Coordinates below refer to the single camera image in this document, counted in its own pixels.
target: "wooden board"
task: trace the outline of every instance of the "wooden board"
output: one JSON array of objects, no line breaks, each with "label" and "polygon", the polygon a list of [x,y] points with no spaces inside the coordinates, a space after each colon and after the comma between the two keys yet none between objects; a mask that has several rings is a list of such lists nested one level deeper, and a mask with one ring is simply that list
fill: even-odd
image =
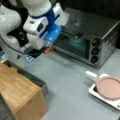
[{"label": "wooden board", "polygon": [[42,89],[2,63],[0,93],[16,120],[40,120],[47,112]]}]

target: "countertop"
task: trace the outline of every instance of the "countertop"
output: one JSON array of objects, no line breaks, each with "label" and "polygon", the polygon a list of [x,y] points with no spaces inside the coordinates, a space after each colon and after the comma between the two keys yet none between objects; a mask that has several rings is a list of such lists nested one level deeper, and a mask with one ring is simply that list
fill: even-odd
[{"label": "countertop", "polygon": [[118,120],[120,111],[88,93],[93,83],[85,78],[85,72],[120,77],[120,50],[116,49],[100,69],[57,51],[42,54],[24,69],[48,85],[49,110],[42,120]]}]

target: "stainless steel oven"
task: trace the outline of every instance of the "stainless steel oven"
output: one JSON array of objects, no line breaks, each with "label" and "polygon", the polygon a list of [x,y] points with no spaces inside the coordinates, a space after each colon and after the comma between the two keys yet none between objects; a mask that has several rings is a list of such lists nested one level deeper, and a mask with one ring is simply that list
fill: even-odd
[{"label": "stainless steel oven", "polygon": [[116,47],[119,20],[67,8],[57,50],[99,68]]}]

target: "cable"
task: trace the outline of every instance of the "cable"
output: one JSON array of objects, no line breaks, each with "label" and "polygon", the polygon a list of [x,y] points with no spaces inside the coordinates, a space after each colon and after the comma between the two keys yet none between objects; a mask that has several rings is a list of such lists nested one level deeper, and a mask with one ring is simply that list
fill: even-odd
[{"label": "cable", "polygon": [[1,38],[2,42],[3,42],[7,47],[9,47],[10,49],[12,49],[12,50],[14,50],[14,51],[16,51],[16,52],[18,52],[18,53],[20,53],[20,54],[24,54],[24,55],[28,55],[28,56],[41,55],[41,54],[46,50],[46,47],[44,47],[40,54],[28,54],[28,53],[24,53],[24,52],[21,52],[21,51],[19,51],[19,50],[14,49],[14,48],[12,48],[10,45],[8,45],[8,44],[3,40],[3,38],[2,38],[1,35],[0,35],[0,38]]},{"label": "cable", "polygon": [[2,6],[2,0],[0,1],[0,8],[1,8],[1,6]]}]

